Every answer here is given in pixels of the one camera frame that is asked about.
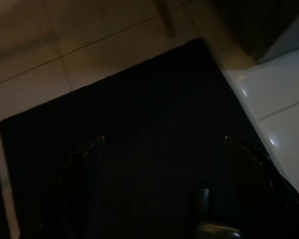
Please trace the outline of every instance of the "floor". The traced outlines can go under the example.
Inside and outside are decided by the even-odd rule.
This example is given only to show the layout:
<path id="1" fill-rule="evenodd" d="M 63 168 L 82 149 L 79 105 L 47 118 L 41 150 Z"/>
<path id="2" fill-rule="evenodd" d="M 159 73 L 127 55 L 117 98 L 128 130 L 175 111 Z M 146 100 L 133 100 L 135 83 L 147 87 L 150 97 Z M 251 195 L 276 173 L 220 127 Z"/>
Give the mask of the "floor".
<path id="1" fill-rule="evenodd" d="M 0 120 L 198 37 L 228 69 L 252 65 L 209 2 L 168 5 L 174 38 L 152 0 L 19 0 L 0 17 Z"/>

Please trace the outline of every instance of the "black doormat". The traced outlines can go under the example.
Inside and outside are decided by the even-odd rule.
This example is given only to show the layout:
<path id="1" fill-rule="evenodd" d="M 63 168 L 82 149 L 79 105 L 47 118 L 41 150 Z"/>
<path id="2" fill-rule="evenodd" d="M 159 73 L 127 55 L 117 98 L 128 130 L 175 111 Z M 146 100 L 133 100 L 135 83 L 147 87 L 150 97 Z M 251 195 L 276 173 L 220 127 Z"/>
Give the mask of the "black doormat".
<path id="1" fill-rule="evenodd" d="M 214 219 L 239 227 L 224 137 L 261 142 L 202 40 L 192 41 L 0 123 L 21 229 L 78 145 L 104 135 L 94 234 L 188 238 L 202 181 Z"/>

